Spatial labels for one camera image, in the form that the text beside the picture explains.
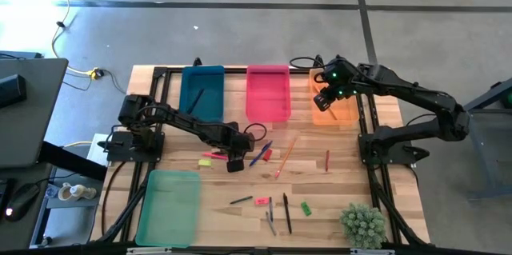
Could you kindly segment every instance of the succulent plant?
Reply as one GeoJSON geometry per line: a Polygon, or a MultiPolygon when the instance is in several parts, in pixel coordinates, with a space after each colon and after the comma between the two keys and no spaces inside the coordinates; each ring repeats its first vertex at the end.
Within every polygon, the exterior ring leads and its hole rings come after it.
{"type": "Polygon", "coordinates": [[[355,248],[379,249],[386,240],[384,216],[377,208],[350,203],[340,218],[345,236],[355,248]]]}

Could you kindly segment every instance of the wooden table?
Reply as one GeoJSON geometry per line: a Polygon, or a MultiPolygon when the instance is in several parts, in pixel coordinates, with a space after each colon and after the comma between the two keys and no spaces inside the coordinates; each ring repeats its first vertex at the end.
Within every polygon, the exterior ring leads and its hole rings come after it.
{"type": "MultiPolygon", "coordinates": [[[[134,66],[129,94],[148,94],[154,66],[134,66]]],[[[178,108],[181,74],[173,74],[168,103],[178,108]]],[[[160,98],[162,84],[158,87],[160,98]]],[[[164,126],[166,141],[162,161],[157,169],[199,172],[202,179],[201,206],[198,215],[195,245],[201,246],[280,246],[280,247],[348,247],[339,217],[349,203],[371,205],[366,168],[361,164],[356,137],[359,125],[314,126],[311,118],[311,97],[307,75],[290,77],[292,114],[288,122],[268,123],[265,140],[257,142],[255,151],[246,156],[245,170],[227,173],[226,163],[212,160],[212,166],[198,166],[202,152],[212,149],[194,135],[164,126]],[[293,151],[280,177],[274,174],[290,144],[298,135],[293,151]],[[249,168],[249,160],[273,140],[269,162],[259,161],[249,168]],[[325,171],[326,150],[330,150],[329,171],[325,171]],[[290,203],[293,234],[288,234],[282,194],[290,203]],[[252,195],[273,198],[275,237],[266,222],[268,207],[255,206],[252,201],[229,205],[230,201],[252,195]],[[312,215],[306,217],[301,203],[307,202],[312,215]]],[[[224,121],[236,121],[244,129],[249,122],[245,113],[246,75],[227,74],[225,83],[224,121]]],[[[401,126],[398,101],[392,97],[375,98],[378,118],[382,125],[401,126]]],[[[105,183],[117,164],[106,175],[105,183]]],[[[429,241],[422,203],[414,175],[404,166],[390,165],[395,204],[424,241],[429,241]]],[[[106,204],[106,227],[110,227],[126,205],[134,163],[126,163],[114,179],[106,204]]],[[[103,187],[102,199],[106,184],[103,187]]],[[[134,211],[130,239],[134,238],[140,214],[140,204],[134,211]]],[[[91,239],[101,236],[101,206],[91,239]]]]}

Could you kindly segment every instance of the gray floor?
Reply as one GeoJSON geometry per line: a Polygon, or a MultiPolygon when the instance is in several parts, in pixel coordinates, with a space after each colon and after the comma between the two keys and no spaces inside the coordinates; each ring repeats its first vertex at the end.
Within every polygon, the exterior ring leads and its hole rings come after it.
{"type": "MultiPolygon", "coordinates": [[[[0,6],[0,49],[51,56],[54,22],[64,8],[51,0],[13,0],[0,6]]],[[[357,0],[123,0],[177,2],[294,2],[357,4],[357,0]]],[[[367,0],[369,4],[510,6],[512,0],[367,0]]],[[[101,66],[126,87],[132,65],[286,64],[292,57],[341,54],[367,62],[358,11],[72,8],[69,29],[57,49],[80,69],[101,66]]],[[[462,104],[512,75],[512,14],[370,12],[379,63],[409,81],[445,90],[462,104]]],[[[86,84],[68,78],[73,84],[86,84]]],[[[110,79],[86,93],[62,87],[46,139],[55,144],[108,133],[122,101],[110,79]]],[[[401,102],[404,120],[422,114],[401,102]]],[[[420,141],[431,151],[418,164],[420,192],[433,243],[443,247],[510,253],[512,197],[479,202],[468,193],[483,188],[482,172],[469,141],[420,141]]],[[[49,233],[64,237],[52,215],[49,233]]],[[[68,238],[75,243],[84,238],[68,238]]]]}

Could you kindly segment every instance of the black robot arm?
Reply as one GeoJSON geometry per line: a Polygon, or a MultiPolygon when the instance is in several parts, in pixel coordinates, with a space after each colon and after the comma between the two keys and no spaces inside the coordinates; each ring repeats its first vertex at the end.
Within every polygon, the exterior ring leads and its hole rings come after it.
{"type": "Polygon", "coordinates": [[[136,135],[135,145],[143,149],[152,148],[154,135],[150,126],[154,124],[167,124],[195,134],[207,145],[227,153],[228,172],[243,170],[243,158],[254,150],[254,135],[238,131],[237,122],[203,122],[144,95],[126,96],[118,120],[136,135]]]}
{"type": "MultiPolygon", "coordinates": [[[[328,84],[314,98],[321,111],[327,110],[338,99],[349,98],[355,94],[375,94],[391,95],[435,113],[436,118],[429,122],[398,128],[379,126],[375,133],[363,136],[360,142],[364,153],[362,156],[370,161],[374,157],[385,157],[399,142],[431,137],[444,141],[461,141],[469,133],[468,114],[453,97],[442,91],[423,88],[417,82],[402,80],[385,66],[360,63],[356,67],[338,55],[324,65],[324,70],[315,76],[315,81],[328,84]]],[[[406,147],[414,151],[414,161],[428,156],[425,150],[406,147]]]]}

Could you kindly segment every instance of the plastic bin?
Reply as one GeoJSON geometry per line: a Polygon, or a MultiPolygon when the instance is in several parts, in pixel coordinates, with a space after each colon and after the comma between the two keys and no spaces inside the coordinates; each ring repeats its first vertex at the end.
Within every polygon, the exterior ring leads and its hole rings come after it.
{"type": "Polygon", "coordinates": [[[288,66],[247,67],[246,115],[250,122],[285,122],[291,115],[288,66]]]}
{"type": "Polygon", "coordinates": [[[326,83],[314,81],[314,75],[321,70],[310,70],[310,92],[311,92],[311,114],[313,124],[316,126],[349,126],[359,120],[358,103],[355,96],[348,99],[337,100],[330,104],[330,108],[324,112],[320,111],[313,98],[320,93],[320,90],[327,86],[326,83]]]}
{"type": "Polygon", "coordinates": [[[152,171],[135,237],[137,245],[186,248],[194,243],[200,189],[196,172],[152,171]]]}
{"type": "Polygon", "coordinates": [[[179,96],[179,110],[187,113],[194,100],[202,91],[191,115],[205,122],[224,120],[224,67],[185,67],[182,72],[182,89],[179,96]]]}

